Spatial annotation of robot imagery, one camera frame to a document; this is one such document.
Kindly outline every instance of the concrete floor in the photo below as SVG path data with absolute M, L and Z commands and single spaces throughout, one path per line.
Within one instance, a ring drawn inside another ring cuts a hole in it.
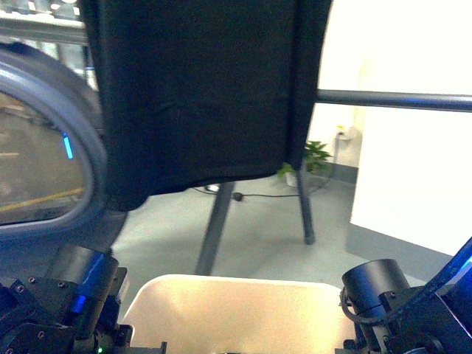
M 320 179 L 313 179 L 316 186 Z M 294 194 L 277 177 L 236 183 L 243 194 Z M 233 201 L 214 276 L 324 282 L 342 287 L 341 276 L 367 260 L 344 250 L 355 186 L 330 183 L 310 196 L 316 242 L 303 241 L 298 198 L 247 197 Z M 149 198 L 132 212 L 114 245 L 131 285 L 121 316 L 147 281 L 164 274 L 193 274 L 214 196 L 195 190 Z M 407 277 L 412 286 L 423 282 Z
M 23 105 L 0 106 L 0 225 L 56 218 L 80 200 L 80 162 L 47 123 Z

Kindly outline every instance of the blue led strip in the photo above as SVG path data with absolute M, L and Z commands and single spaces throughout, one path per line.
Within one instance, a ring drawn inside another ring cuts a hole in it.
M 470 262 L 472 262 L 472 257 L 471 257 L 471 258 L 469 258 L 469 260 L 468 260 L 467 262 L 465 262 L 465 263 L 464 263 L 464 265 L 461 267 L 461 269 L 460 269 L 460 270 L 462 270 L 462 269 L 464 269 L 466 266 L 468 266 Z
M 71 142 L 66 133 L 63 134 L 64 137 L 64 147 L 66 148 L 67 158 L 72 160 L 74 158 L 74 153 L 72 152 Z

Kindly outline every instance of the green plant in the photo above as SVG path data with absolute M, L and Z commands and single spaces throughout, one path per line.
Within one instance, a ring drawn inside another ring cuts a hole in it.
M 323 150 L 325 147 L 326 144 L 322 144 L 322 142 L 308 141 L 306 143 L 303 158 L 306 161 L 307 171 L 309 173 L 314 174 L 329 169 L 329 166 L 327 166 L 325 162 L 331 155 Z M 284 162 L 282 168 L 277 172 L 277 175 L 283 177 L 286 173 L 295 173 L 295 170 L 288 163 Z

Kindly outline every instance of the metal frame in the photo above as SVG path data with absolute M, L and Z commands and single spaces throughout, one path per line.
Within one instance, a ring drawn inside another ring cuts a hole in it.
M 234 182 L 220 184 L 213 204 L 212 216 L 206 228 L 204 242 L 201 245 L 195 275 L 210 275 L 212 273 L 234 188 Z
M 0 15 L 0 35 L 57 44 L 87 45 L 87 37 L 83 23 L 57 20 L 54 18 L 38 19 L 35 16 L 19 18 L 14 15 L 3 14 Z M 415 94 L 319 89 L 316 95 L 316 102 L 336 105 L 472 112 L 472 96 L 458 94 Z M 296 178 L 300 194 L 305 242 L 312 244 L 315 240 L 315 234 L 313 231 L 310 200 L 303 170 L 297 172 Z M 220 186 L 201 248 L 200 257 L 195 270 L 196 274 L 211 274 L 234 185 L 235 183 L 231 182 Z

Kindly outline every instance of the potted plant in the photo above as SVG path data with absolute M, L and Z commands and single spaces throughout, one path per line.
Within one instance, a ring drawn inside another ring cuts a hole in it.
M 309 173 L 316 175 L 317 173 L 329 169 L 325 162 L 328 157 L 331 157 L 331 155 L 323 150 L 325 147 L 326 144 L 322 144 L 322 142 L 308 141 L 306 143 L 303 159 L 306 161 L 307 171 Z M 279 177 L 285 177 L 289 186 L 296 187 L 295 170 L 288 163 L 283 163 L 282 168 L 278 171 L 277 175 Z

